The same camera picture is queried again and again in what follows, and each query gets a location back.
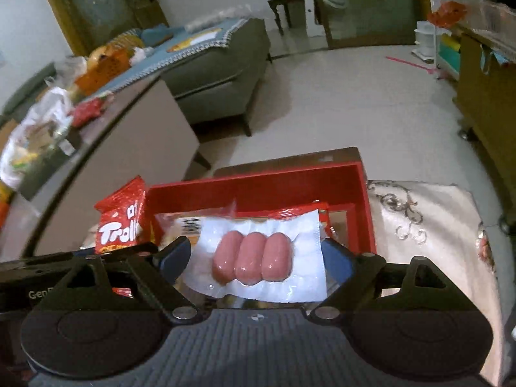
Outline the steamed cake packet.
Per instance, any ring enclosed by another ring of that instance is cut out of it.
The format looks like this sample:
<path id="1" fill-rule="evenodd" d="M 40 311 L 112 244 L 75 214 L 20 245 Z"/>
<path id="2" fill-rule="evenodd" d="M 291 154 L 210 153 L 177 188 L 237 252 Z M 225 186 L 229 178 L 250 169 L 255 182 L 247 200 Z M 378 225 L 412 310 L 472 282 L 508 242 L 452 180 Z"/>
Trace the steamed cake packet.
<path id="1" fill-rule="evenodd" d="M 236 203 L 189 212 L 157 213 L 155 218 L 164 232 L 158 249 L 163 250 L 163 248 L 166 248 L 166 246 L 179 237 L 187 237 L 191 246 L 195 246 L 198 243 L 205 218 L 233 218 L 235 213 Z"/>

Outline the red Trolli candy bag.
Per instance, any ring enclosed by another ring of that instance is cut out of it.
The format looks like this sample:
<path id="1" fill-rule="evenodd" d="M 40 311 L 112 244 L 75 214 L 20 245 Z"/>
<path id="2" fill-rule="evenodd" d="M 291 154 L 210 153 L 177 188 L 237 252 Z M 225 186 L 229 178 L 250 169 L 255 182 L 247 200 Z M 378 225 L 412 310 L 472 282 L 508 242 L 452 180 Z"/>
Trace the red Trolli candy bag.
<path id="1" fill-rule="evenodd" d="M 101 213 L 95 236 L 96 254 L 116 252 L 150 240 L 144 214 L 145 191 L 144 179 L 136 176 L 94 206 Z"/>

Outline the pink sausage vacuum pack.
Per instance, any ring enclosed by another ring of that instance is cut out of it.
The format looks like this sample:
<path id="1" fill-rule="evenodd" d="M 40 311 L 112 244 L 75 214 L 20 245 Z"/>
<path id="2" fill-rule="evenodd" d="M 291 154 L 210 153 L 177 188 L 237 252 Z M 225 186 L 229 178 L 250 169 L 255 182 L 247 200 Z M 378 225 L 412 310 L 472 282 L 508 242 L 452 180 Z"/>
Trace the pink sausage vacuum pack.
<path id="1" fill-rule="evenodd" d="M 182 281 L 213 298 L 320 302 L 327 296 L 319 212 L 290 218 L 205 218 Z"/>

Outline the red cardboard box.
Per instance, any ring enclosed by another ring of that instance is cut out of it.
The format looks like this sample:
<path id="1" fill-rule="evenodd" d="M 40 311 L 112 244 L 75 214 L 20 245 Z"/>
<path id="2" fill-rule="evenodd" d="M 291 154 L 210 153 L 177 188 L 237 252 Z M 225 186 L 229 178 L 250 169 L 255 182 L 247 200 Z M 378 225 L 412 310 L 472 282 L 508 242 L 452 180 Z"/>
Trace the red cardboard box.
<path id="1" fill-rule="evenodd" d="M 375 253 L 372 217 L 362 163 L 326 163 L 290 170 L 155 185 L 147 192 L 154 213 L 193 212 L 229 206 L 237 212 L 271 212 L 322 201 L 347 211 L 347 248 Z"/>

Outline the floral satin tablecloth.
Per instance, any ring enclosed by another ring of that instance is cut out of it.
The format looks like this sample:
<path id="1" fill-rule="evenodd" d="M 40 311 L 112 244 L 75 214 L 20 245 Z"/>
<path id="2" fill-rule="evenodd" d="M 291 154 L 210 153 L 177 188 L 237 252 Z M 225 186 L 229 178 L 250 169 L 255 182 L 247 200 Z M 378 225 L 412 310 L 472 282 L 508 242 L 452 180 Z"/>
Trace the floral satin tablecloth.
<path id="1" fill-rule="evenodd" d="M 474 198 L 457 185 L 371 180 L 367 183 L 378 254 L 408 264 L 432 260 L 479 308 L 493 330 L 481 375 L 502 382 L 504 329 L 496 265 Z"/>

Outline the dark green box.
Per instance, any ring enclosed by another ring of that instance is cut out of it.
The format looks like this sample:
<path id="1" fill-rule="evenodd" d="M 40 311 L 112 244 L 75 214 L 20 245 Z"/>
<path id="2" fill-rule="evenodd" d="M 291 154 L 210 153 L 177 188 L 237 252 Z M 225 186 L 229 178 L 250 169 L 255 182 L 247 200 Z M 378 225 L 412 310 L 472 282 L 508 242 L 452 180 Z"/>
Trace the dark green box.
<path id="1" fill-rule="evenodd" d="M 42 186 L 74 155 L 81 145 L 80 131 L 70 128 L 67 135 L 61 137 L 56 145 L 46 149 L 31 163 L 18 188 L 18 193 L 25 199 L 32 200 Z"/>

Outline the beige side cabinet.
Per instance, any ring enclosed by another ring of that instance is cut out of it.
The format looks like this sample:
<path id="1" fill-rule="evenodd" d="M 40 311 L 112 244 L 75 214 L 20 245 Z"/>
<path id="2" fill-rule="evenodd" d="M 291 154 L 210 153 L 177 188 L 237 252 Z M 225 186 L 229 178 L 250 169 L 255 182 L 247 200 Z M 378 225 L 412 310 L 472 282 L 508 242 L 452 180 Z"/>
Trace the beige side cabinet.
<path id="1" fill-rule="evenodd" d="M 116 94 L 83 143 L 30 200 L 17 195 L 1 231 L 1 260 L 75 251 L 100 214 L 94 205 L 135 176 L 184 179 L 199 140 L 166 83 L 151 76 Z"/>

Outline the white plastic bag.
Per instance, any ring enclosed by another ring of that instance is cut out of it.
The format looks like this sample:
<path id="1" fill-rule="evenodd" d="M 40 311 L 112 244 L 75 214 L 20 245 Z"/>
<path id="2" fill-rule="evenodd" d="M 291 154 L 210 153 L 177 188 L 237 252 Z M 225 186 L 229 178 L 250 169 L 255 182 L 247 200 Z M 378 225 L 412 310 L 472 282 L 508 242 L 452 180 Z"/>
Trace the white plastic bag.
<path id="1" fill-rule="evenodd" d="M 51 87 L 11 131 L 1 154 L 1 182 L 17 191 L 32 164 L 67 134 L 74 104 L 64 88 Z"/>

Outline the red snack bag on cabinet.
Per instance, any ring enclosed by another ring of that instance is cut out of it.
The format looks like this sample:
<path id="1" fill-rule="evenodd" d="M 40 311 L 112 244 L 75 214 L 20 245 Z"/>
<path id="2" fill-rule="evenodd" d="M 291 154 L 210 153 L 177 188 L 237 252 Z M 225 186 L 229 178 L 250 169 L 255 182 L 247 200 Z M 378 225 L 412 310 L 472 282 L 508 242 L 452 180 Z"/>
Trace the red snack bag on cabinet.
<path id="1" fill-rule="evenodd" d="M 77 129 L 86 126 L 89 122 L 102 116 L 112 101 L 114 101 L 114 95 L 106 92 L 89 101 L 80 102 L 72 112 L 71 126 Z"/>

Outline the grey sofa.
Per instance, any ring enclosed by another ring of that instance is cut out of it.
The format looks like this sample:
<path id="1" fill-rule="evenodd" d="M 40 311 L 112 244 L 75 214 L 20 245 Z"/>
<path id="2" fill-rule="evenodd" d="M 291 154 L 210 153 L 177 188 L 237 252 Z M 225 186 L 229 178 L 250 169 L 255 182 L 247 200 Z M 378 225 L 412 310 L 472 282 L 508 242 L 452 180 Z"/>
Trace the grey sofa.
<path id="1" fill-rule="evenodd" d="M 265 22 L 256 17 L 233 18 L 214 29 L 212 38 L 174 52 L 172 46 L 188 37 L 180 32 L 127 71 L 123 80 L 158 73 L 187 122 L 196 126 L 231 120 L 251 135 L 248 106 L 271 61 Z"/>

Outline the orange plastic basket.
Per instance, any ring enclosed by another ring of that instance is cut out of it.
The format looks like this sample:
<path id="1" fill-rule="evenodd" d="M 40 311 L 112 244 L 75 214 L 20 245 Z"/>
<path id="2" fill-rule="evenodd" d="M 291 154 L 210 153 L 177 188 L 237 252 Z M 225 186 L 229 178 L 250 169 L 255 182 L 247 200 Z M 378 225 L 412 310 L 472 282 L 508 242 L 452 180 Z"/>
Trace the orange plastic basket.
<path id="1" fill-rule="evenodd" d="M 125 49 L 120 49 L 101 59 L 93 69 L 77 78 L 74 83 L 81 94 L 90 96 L 129 68 L 129 54 Z"/>

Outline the brown wooden cabinet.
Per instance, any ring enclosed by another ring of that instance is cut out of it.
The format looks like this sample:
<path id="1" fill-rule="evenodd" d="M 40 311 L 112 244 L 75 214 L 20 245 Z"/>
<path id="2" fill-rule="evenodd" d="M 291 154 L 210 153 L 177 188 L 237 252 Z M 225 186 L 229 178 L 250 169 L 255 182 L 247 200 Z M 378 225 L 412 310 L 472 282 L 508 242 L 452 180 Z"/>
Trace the brown wooden cabinet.
<path id="1" fill-rule="evenodd" d="M 468 32 L 461 34 L 457 106 L 515 196 L 515 64 Z"/>

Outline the blue sofa cover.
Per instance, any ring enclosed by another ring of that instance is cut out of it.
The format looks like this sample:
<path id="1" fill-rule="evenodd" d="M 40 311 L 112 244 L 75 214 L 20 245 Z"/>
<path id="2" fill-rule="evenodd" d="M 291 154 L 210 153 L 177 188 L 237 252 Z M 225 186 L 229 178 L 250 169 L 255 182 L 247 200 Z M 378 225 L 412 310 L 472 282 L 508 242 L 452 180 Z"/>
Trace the blue sofa cover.
<path id="1" fill-rule="evenodd" d="M 131 66 L 126 72 L 93 93 L 93 96 L 105 92 L 116 93 L 138 80 L 150 75 L 162 73 L 180 61 L 189 60 L 211 49 L 227 49 L 232 35 L 250 20 L 249 17 L 230 18 L 204 31 L 189 34 L 185 30 L 175 38 L 162 43 L 144 60 Z"/>

